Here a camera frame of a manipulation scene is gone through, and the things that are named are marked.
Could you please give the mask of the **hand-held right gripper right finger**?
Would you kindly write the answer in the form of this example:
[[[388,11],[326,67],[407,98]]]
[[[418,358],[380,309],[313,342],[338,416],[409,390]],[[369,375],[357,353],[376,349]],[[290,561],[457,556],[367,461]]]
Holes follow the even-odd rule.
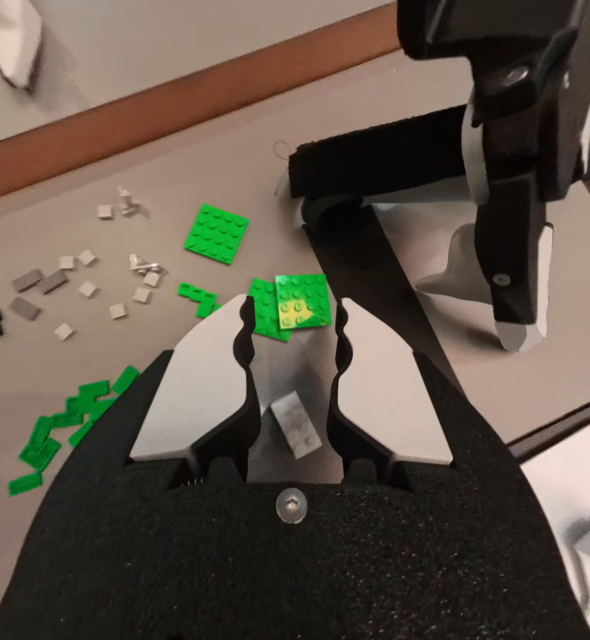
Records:
[[[409,344],[350,298],[338,302],[336,333],[328,438],[344,471],[360,459],[377,473],[398,462],[449,466],[453,454]]]

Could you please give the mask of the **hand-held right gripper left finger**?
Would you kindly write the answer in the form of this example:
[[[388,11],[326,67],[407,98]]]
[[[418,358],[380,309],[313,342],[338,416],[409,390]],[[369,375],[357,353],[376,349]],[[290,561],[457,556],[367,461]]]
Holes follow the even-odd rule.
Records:
[[[254,299],[239,294],[179,341],[131,448],[134,461],[185,458],[206,473],[217,458],[248,471],[261,417],[252,376]]]

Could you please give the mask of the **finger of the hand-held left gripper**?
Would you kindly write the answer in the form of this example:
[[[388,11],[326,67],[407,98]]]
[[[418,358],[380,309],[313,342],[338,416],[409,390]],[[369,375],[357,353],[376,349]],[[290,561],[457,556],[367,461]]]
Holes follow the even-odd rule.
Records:
[[[525,353],[547,334],[554,230],[535,174],[491,181],[478,206],[475,253],[502,347]]]
[[[488,202],[490,188],[484,157],[484,126],[474,125],[474,108],[473,102],[467,103],[462,121],[462,158],[470,196],[480,206]]]

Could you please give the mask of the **light grey lego brick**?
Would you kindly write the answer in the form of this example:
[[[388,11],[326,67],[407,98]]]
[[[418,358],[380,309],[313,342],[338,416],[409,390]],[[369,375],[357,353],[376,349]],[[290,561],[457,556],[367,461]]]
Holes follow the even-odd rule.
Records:
[[[323,441],[297,391],[294,390],[273,401],[270,409],[296,460],[323,446]]]

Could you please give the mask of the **green square lego plate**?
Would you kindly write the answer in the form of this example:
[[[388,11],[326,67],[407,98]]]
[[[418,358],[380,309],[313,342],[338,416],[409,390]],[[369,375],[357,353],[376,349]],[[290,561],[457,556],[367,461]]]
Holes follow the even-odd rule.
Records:
[[[275,292],[281,330],[332,324],[328,283],[324,274],[275,276]]]
[[[209,204],[202,204],[183,248],[227,266],[231,265],[249,220]]]
[[[254,300],[254,332],[280,342],[288,342],[291,330],[282,329],[280,326],[275,283],[253,278],[249,295]]]

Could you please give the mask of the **green stepped lego plate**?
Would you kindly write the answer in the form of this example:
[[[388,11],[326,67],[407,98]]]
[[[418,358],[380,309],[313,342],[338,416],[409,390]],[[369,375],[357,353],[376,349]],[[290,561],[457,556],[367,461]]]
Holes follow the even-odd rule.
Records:
[[[180,282],[177,294],[197,304],[196,317],[205,319],[221,308],[217,295],[187,282]]]

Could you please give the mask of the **pile of green lego tiles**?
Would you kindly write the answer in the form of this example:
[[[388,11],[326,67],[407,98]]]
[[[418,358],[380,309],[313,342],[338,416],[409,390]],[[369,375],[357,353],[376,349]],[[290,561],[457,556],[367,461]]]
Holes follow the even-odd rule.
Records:
[[[30,472],[8,482],[8,495],[14,497],[42,486],[43,472],[62,446],[51,435],[52,432],[75,428],[67,441],[71,447],[76,447],[139,376],[140,372],[129,365],[115,382],[99,380],[81,385],[75,396],[66,398],[63,411],[38,417],[18,457],[20,462],[30,468]]]

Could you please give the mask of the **scattered light grey lego tiles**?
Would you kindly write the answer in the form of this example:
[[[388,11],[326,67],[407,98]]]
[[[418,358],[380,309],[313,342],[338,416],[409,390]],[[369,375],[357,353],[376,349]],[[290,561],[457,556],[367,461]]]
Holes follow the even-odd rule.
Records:
[[[119,210],[122,216],[130,217],[142,210],[141,204],[136,201],[127,188],[118,187]],[[99,205],[97,207],[97,217],[102,221],[114,219],[115,207],[112,205]],[[166,269],[157,262],[147,262],[138,254],[129,255],[129,270],[131,273],[142,277],[142,286],[137,287],[133,293],[132,300],[139,305],[146,305],[152,296],[152,289],[155,289],[166,273]],[[91,300],[99,293],[99,287],[90,281],[83,282],[77,289],[82,297]],[[113,321],[122,321],[128,317],[128,310],[123,302],[109,306],[108,313]],[[55,330],[54,334],[59,341],[64,342],[75,334],[69,324],[62,323]]]

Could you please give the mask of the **dark grey lego tile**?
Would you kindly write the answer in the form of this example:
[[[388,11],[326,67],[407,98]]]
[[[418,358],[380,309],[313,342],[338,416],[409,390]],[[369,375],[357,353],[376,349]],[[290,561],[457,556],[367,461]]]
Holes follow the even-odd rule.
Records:
[[[9,309],[17,316],[31,322],[42,313],[42,308],[21,297],[15,297],[10,302]]]
[[[12,281],[12,286],[15,292],[25,292],[37,284],[39,284],[44,278],[44,274],[40,269],[32,269],[27,273],[15,278]]]
[[[66,273],[60,269],[49,276],[45,276],[38,284],[37,289],[42,295],[47,295],[69,283]]]

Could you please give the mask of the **white curved plate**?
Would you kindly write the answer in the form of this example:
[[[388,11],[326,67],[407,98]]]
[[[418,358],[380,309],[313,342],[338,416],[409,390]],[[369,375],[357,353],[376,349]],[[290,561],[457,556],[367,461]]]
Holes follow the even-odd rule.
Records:
[[[491,305],[490,286],[477,260],[474,240],[473,223],[457,228],[451,237],[443,271],[421,278],[414,285],[415,290],[423,294]]]

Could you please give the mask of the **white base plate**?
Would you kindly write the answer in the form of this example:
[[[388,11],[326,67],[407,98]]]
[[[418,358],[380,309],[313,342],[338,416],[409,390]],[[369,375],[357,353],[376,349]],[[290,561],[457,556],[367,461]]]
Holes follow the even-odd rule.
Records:
[[[590,626],[590,403],[507,446],[544,510]]]

